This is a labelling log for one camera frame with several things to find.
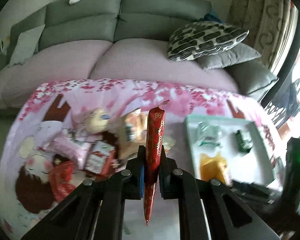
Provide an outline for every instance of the green packaged item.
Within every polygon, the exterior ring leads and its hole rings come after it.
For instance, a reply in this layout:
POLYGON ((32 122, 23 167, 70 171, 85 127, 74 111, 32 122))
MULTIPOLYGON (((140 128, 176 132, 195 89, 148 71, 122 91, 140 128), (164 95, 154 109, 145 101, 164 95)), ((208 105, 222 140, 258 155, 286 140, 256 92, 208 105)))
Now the green packaged item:
POLYGON ((197 141, 199 146, 210 145, 220 147, 221 137, 222 132, 219 126, 209 125, 203 122, 198 124, 197 141))
POLYGON ((239 145, 239 151, 249 153, 253 147, 253 142, 250 133, 242 130, 237 130, 235 135, 239 145))

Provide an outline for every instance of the pink seat cushion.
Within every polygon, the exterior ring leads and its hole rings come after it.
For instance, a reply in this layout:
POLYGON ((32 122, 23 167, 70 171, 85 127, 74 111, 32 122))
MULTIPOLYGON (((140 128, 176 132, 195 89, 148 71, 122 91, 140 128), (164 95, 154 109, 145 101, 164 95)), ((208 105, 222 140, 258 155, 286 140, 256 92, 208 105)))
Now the pink seat cushion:
POLYGON ((90 78, 173 82, 238 93, 238 85, 224 69, 204 71, 194 60, 170 61, 167 47, 166 41, 118 41, 98 60, 90 78))
POLYGON ((42 83, 87 79, 97 60, 111 47, 109 41, 72 41, 40 51, 24 65, 14 65, 2 92, 6 106, 21 107, 42 83))

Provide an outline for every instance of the pink package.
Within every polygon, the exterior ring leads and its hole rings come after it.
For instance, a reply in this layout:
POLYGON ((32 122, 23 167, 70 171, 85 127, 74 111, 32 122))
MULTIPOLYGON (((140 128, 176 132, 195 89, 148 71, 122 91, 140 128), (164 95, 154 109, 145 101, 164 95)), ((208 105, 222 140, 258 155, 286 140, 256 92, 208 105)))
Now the pink package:
POLYGON ((43 149, 58 153, 78 165, 79 170, 83 170, 86 157, 91 148, 91 143, 81 142, 71 138, 67 129, 63 129, 56 137, 43 149))

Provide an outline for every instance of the dark brown hair print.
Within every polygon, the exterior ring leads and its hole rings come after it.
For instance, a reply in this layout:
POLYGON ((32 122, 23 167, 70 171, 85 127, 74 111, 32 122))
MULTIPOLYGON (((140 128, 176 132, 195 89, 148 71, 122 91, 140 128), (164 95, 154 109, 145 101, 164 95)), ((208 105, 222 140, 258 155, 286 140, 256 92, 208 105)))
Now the dark brown hair print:
POLYGON ((56 99, 53 101, 52 105, 46 112, 43 122, 44 121, 60 121, 63 122, 66 118, 66 115, 68 114, 70 110, 70 106, 67 102, 64 102, 64 104, 61 106, 61 108, 58 108, 58 105, 60 101, 62 100, 63 95, 59 94, 56 99))
POLYGON ((50 183, 42 183, 38 176, 27 173, 24 166, 19 171, 15 190, 17 199, 33 214, 50 209, 55 201, 50 183))
MULTIPOLYGON (((44 121, 63 122, 70 110, 67 102, 61 108, 58 104, 62 100, 62 95, 58 95, 53 101, 43 118, 44 121)), ((19 176, 16 181, 15 191, 18 200, 23 207, 33 214, 38 214, 41 210, 47 210, 52 207, 55 201, 50 183, 43 183, 41 179, 33 174, 29 174, 25 168, 26 163, 20 168, 19 176)))

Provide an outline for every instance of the metal screw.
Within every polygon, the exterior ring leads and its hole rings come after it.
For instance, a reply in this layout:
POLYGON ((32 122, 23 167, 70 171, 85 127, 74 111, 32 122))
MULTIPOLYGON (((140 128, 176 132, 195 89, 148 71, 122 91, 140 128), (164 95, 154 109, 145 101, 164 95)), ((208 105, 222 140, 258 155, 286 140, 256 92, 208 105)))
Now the metal screw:
POLYGON ((210 183, 213 185, 213 186, 219 186, 221 184, 220 180, 218 179, 212 179, 210 181, 210 183))
POLYGON ((129 176, 131 174, 131 171, 125 169, 125 170, 121 171, 121 174, 122 174, 122 176, 129 176))
POLYGON ((183 174, 183 171, 181 169, 175 169, 175 170, 173 170, 173 174, 177 175, 177 176, 180 176, 180 175, 183 174))
POLYGON ((93 183, 92 179, 84 179, 84 181, 83 181, 83 185, 85 185, 85 186, 91 186, 92 183, 93 183))

